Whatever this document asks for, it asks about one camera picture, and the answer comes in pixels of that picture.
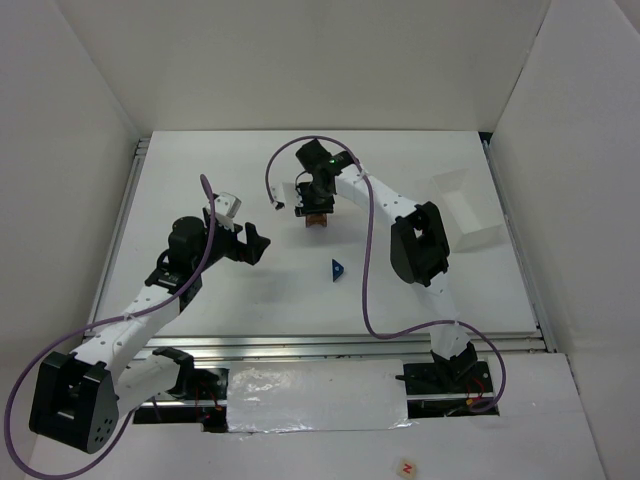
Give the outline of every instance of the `purple cable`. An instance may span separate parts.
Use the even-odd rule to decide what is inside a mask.
[[[158,408],[156,397],[151,397],[151,403],[153,404],[153,411],[156,414],[156,420],[158,420],[158,423],[162,423],[162,416],[160,415],[160,409]]]
[[[364,173],[362,169],[362,165],[360,164],[360,160],[358,159],[358,157],[355,156],[355,154],[351,151],[351,149],[347,147],[344,143],[338,140],[335,140],[331,137],[325,137],[323,135],[304,135],[302,137],[295,138],[285,143],[280,148],[278,148],[269,159],[269,163],[267,163],[267,169],[264,175],[264,182],[265,182],[265,186],[267,187],[267,194],[269,195],[269,201],[272,204],[275,203],[275,198],[271,193],[271,185],[269,184],[269,172],[271,171],[271,165],[273,164],[277,156],[280,155],[280,153],[282,153],[284,149],[286,149],[287,147],[290,147],[295,143],[304,142],[306,140],[324,140],[326,142],[333,143],[334,145],[338,145],[340,148],[344,149],[349,155],[351,155],[351,158],[353,158],[353,161],[356,167],[358,168],[358,170],[360,171],[360,173]],[[371,326],[371,322],[369,321],[368,290],[369,290],[369,265],[371,263],[371,246],[373,245],[374,200],[373,200],[373,187],[371,186],[371,181],[369,180],[369,177],[367,175],[363,175],[362,178],[364,179],[364,182],[367,185],[367,190],[369,191],[369,224],[367,226],[367,244],[364,251],[364,269],[362,271],[362,316],[364,317],[364,325],[367,328],[367,331],[371,334],[372,337],[377,338],[379,340],[391,340],[391,339],[406,335],[408,333],[415,332],[416,330],[421,330],[423,328],[428,328],[428,327],[434,327],[436,325],[459,324],[471,330],[473,333],[478,335],[487,345],[489,345],[491,350],[493,350],[493,353],[496,354],[496,357],[498,358],[498,362],[500,363],[500,371],[502,373],[502,379],[500,383],[500,388],[498,389],[498,393],[496,394],[495,397],[493,397],[492,399],[490,398],[478,399],[469,407],[469,410],[474,413],[482,413],[482,412],[491,410],[493,407],[495,407],[498,404],[498,401],[502,397],[504,393],[504,389],[507,386],[507,367],[504,364],[504,359],[502,358],[502,355],[500,354],[500,352],[498,351],[494,343],[491,340],[489,340],[489,338],[480,330],[478,330],[472,325],[469,325],[468,323],[460,322],[457,320],[435,320],[432,322],[421,323],[420,325],[407,328],[397,333],[388,333],[388,334],[377,333]],[[486,405],[484,407],[478,408],[478,405],[485,404],[485,403]]]
[[[206,246],[206,248],[204,250],[204,254],[202,255],[202,259],[200,260],[200,263],[198,264],[198,267],[193,272],[193,275],[191,275],[191,278],[189,278],[187,283],[185,283],[171,297],[169,297],[168,299],[158,303],[157,305],[153,305],[153,306],[151,306],[149,308],[145,308],[144,310],[140,310],[139,312],[135,312],[135,313],[127,316],[127,318],[143,317],[145,315],[148,315],[149,313],[153,313],[153,312],[155,312],[157,310],[160,310],[162,307],[164,307],[164,306],[168,305],[169,303],[173,302],[175,299],[180,297],[180,295],[182,295],[184,292],[187,291],[187,289],[191,286],[191,284],[193,282],[195,282],[195,280],[200,276],[200,274],[204,270],[204,266],[207,263],[207,258],[209,258],[209,254],[211,253],[211,246],[213,245],[213,236],[215,234],[215,224],[216,224],[216,222],[215,222],[216,210],[215,210],[215,200],[213,198],[213,191],[211,190],[211,185],[209,184],[209,180],[207,180],[206,176],[200,175],[200,183],[202,183],[202,188],[204,189],[205,194],[207,195],[207,198],[209,199],[209,205],[211,205],[211,222],[210,222],[210,227],[209,227],[209,234],[207,236],[207,246]],[[14,384],[13,388],[11,389],[11,392],[9,393],[9,398],[7,399],[7,405],[6,405],[5,410],[4,410],[4,441],[5,441],[5,444],[7,446],[7,450],[9,452],[9,456],[11,457],[11,460],[13,460],[13,463],[15,463],[16,466],[20,470],[22,470],[24,473],[26,473],[27,475],[30,475],[30,476],[32,476],[34,478],[39,478],[41,480],[66,480],[68,478],[77,477],[78,475],[82,475],[83,473],[88,472],[93,467],[98,465],[102,460],[104,460],[105,457],[107,455],[109,455],[111,450],[113,450],[113,448],[116,446],[116,444],[118,443],[118,441],[122,437],[122,434],[124,433],[124,430],[127,427],[128,423],[129,423],[129,420],[133,416],[133,411],[129,412],[129,414],[127,415],[127,417],[125,419],[125,422],[124,422],[123,426],[118,431],[118,434],[115,436],[115,438],[113,439],[111,444],[109,444],[107,449],[102,454],[100,454],[100,456],[98,458],[96,458],[94,461],[89,463],[86,467],[83,467],[80,470],[76,470],[75,472],[63,473],[63,474],[60,474],[60,475],[49,475],[49,474],[38,472],[37,470],[32,469],[31,467],[29,467],[29,465],[24,463],[22,461],[22,459],[18,456],[18,453],[16,452],[15,446],[13,445],[13,439],[11,438],[11,410],[13,409],[13,403],[15,402],[16,395],[18,394],[18,389],[20,388],[20,386],[24,382],[24,379],[27,377],[27,375],[33,369],[33,367],[35,367],[37,365],[37,363],[40,360],[42,360],[45,357],[45,355],[47,355],[51,350],[53,350],[55,347],[57,347],[61,343],[66,342],[67,340],[70,340],[71,338],[73,338],[73,337],[75,337],[77,335],[80,335],[81,333],[84,333],[87,330],[92,330],[92,329],[94,329],[96,327],[101,327],[103,325],[110,325],[112,323],[118,323],[118,322],[123,322],[123,321],[125,321],[125,317],[123,315],[118,315],[117,317],[111,317],[111,318],[107,318],[105,320],[100,320],[98,322],[94,322],[94,323],[92,323],[90,325],[85,325],[82,328],[78,328],[77,330],[74,330],[73,332],[70,332],[70,333],[67,333],[66,335],[63,335],[62,337],[58,338],[57,340],[52,342],[50,345],[47,345],[44,349],[42,349],[40,351],[40,353],[38,353],[29,362],[29,364],[25,367],[25,369],[22,371],[22,373],[18,376],[18,379],[16,380],[16,383]]]

